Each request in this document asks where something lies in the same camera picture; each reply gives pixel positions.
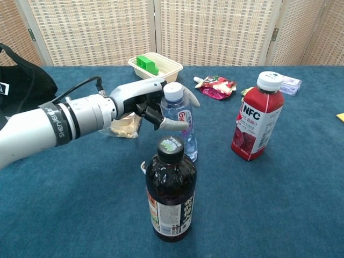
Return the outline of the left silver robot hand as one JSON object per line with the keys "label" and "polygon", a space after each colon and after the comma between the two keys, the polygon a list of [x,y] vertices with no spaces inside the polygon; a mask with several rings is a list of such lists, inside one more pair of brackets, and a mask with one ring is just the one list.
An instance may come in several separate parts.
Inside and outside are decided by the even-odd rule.
{"label": "left silver robot hand", "polygon": [[200,107],[197,97],[185,86],[177,82],[168,83],[163,78],[149,78],[116,87],[110,94],[114,103],[112,119],[120,120],[130,113],[145,118],[154,129],[182,131],[189,128],[186,121],[172,120],[163,116],[161,101],[173,97],[172,86],[181,88],[181,94],[194,107]]}

